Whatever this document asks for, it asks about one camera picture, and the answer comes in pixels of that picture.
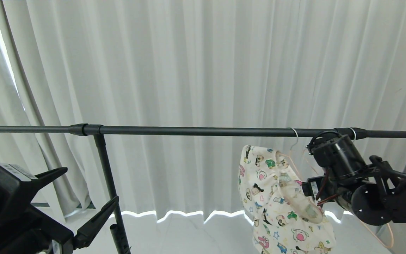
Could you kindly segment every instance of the black cable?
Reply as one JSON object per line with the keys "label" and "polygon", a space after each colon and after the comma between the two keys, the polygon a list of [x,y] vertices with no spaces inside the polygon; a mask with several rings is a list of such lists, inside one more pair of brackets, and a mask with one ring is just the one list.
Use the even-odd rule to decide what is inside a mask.
{"label": "black cable", "polygon": [[329,134],[329,133],[335,134],[335,135],[337,135],[338,137],[342,137],[342,135],[340,135],[340,133],[337,132],[337,131],[324,131],[324,132],[319,133],[318,135],[315,135],[315,136],[311,139],[311,141],[310,141],[309,143],[310,143],[310,144],[314,144],[314,142],[316,141],[316,139],[317,139],[318,137],[320,137],[320,136],[322,136],[322,135],[324,135],[324,134]]}
{"label": "black cable", "polygon": [[372,156],[369,157],[369,160],[372,162],[372,164],[374,166],[378,167],[381,171],[387,172],[390,175],[395,175],[395,176],[406,179],[406,174],[405,173],[402,173],[402,172],[399,172],[399,171],[396,171],[396,170],[392,170],[392,169],[389,169],[388,167],[384,166],[382,164],[382,158],[380,158],[380,157],[378,157],[376,155],[372,155]]}

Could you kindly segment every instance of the black pole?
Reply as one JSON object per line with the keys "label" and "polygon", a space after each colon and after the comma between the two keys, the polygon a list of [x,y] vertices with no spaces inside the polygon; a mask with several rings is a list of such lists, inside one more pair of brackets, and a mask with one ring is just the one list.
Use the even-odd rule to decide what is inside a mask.
{"label": "black pole", "polygon": [[[101,167],[103,168],[104,179],[106,180],[107,189],[109,191],[110,199],[117,196],[116,185],[114,183],[114,177],[112,176],[111,164],[107,155],[106,141],[104,135],[94,135],[95,145],[98,149],[98,155],[100,155]],[[123,217],[121,215],[120,205],[117,204],[114,210],[117,224],[111,226],[112,236],[119,254],[129,254],[128,238],[124,229]]]}
{"label": "black pole", "polygon": [[[333,129],[291,129],[291,128],[215,128],[215,127],[138,127],[103,126],[94,124],[76,124],[72,126],[0,126],[0,132],[10,133],[71,133],[74,135],[194,135],[194,136],[230,136],[230,137],[314,137],[322,131]],[[367,137],[406,138],[406,131],[368,131],[361,128],[336,128],[351,139]]]}

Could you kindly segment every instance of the horizontal rod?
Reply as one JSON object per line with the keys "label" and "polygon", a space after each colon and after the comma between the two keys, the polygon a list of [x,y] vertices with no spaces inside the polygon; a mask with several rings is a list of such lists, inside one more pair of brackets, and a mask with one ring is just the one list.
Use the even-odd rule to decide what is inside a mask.
{"label": "horizontal rod", "polygon": [[[103,126],[76,124],[72,126],[0,126],[0,132],[9,133],[71,133],[75,135],[192,135],[226,137],[314,137],[322,131],[333,129],[291,129],[291,128],[216,128],[216,127],[142,127]],[[336,128],[352,139],[366,137],[406,138],[406,131],[368,131],[361,128]]]}

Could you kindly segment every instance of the robotic arm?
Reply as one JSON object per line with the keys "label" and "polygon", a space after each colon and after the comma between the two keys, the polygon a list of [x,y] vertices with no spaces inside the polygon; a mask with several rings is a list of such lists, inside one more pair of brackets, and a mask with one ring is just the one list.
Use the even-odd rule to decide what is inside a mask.
{"label": "robotic arm", "polygon": [[406,170],[395,171],[378,156],[366,164],[348,135],[336,131],[321,132],[307,148],[325,173],[302,184],[306,196],[319,205],[334,201],[369,225],[406,223]]}

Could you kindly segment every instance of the black metal rod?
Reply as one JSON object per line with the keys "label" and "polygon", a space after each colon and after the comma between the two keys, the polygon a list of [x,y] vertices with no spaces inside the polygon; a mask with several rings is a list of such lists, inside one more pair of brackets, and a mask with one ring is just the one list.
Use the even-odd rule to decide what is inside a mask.
{"label": "black metal rod", "polygon": [[[109,162],[109,157],[107,155],[106,140],[104,139],[104,135],[101,134],[94,135],[93,137],[95,139],[95,145],[97,146],[98,149],[98,155],[100,155],[101,167],[103,168],[104,179],[106,180],[107,189],[109,191],[109,197],[110,199],[113,199],[114,197],[117,196],[117,191],[116,185],[114,183],[114,177],[111,171],[111,164]],[[122,246],[123,244],[126,244],[127,248],[129,249],[129,244],[128,238],[126,237],[126,231],[124,229],[123,217],[121,215],[119,204],[117,204],[116,209],[114,209],[114,215],[117,223],[116,229],[117,234],[113,233],[112,236],[114,237],[114,242],[116,246],[118,246],[117,247],[118,253],[124,254],[124,252],[119,247]]]}
{"label": "black metal rod", "polygon": [[[406,138],[406,131],[368,131],[354,128],[360,138]],[[299,137],[314,137],[322,131],[333,129],[294,129]],[[117,135],[194,135],[226,137],[295,137],[291,128],[216,128],[216,127],[138,127],[138,126],[96,126],[82,125],[83,135],[117,134]],[[0,126],[0,132],[17,133],[72,133],[74,126]]]}

